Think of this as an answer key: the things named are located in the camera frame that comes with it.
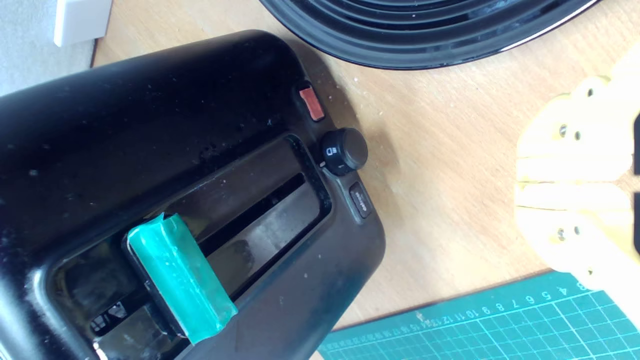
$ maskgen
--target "browning control knob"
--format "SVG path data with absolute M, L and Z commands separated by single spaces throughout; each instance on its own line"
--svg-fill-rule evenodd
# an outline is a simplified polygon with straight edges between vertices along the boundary
M 362 168 L 369 156 L 364 136 L 352 127 L 326 133 L 321 146 L 327 169 L 337 176 Z

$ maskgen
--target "green cutting mat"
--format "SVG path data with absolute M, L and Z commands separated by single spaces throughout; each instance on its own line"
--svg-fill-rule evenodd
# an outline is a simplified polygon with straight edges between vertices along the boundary
M 325 360 L 640 360 L 640 333 L 603 291 L 552 272 L 330 333 Z

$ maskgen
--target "small button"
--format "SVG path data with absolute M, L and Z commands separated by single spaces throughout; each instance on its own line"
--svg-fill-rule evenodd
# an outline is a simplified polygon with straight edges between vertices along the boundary
M 358 209 L 360 216 L 362 218 L 368 217 L 373 210 L 373 205 L 371 204 L 367 194 L 364 192 L 362 185 L 360 183 L 351 185 L 349 194 L 351 195 L 351 200 L 353 200 L 353 204 L 356 206 L 356 209 Z
M 309 111 L 309 115 L 311 115 L 313 121 L 320 121 L 324 119 L 324 111 L 322 110 L 318 96 L 316 96 L 316 92 L 311 86 L 300 90 L 300 97 L 305 101 L 307 110 Z

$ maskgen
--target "wooden tabletop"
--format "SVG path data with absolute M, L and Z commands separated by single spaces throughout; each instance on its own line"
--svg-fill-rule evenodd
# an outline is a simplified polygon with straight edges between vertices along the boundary
M 252 28 L 286 39 L 338 125 L 369 143 L 360 175 L 387 252 L 345 326 L 546 269 L 513 220 L 518 137 L 553 96 L 607 74 L 640 42 L 640 1 L 602 0 L 487 59 L 399 72 L 311 50 L 258 0 L 114 0 L 95 65 Z

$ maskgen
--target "green tape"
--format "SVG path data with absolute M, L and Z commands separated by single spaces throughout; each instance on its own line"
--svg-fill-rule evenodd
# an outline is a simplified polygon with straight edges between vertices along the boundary
M 131 249 L 192 344 L 216 335 L 237 308 L 180 216 L 134 227 Z

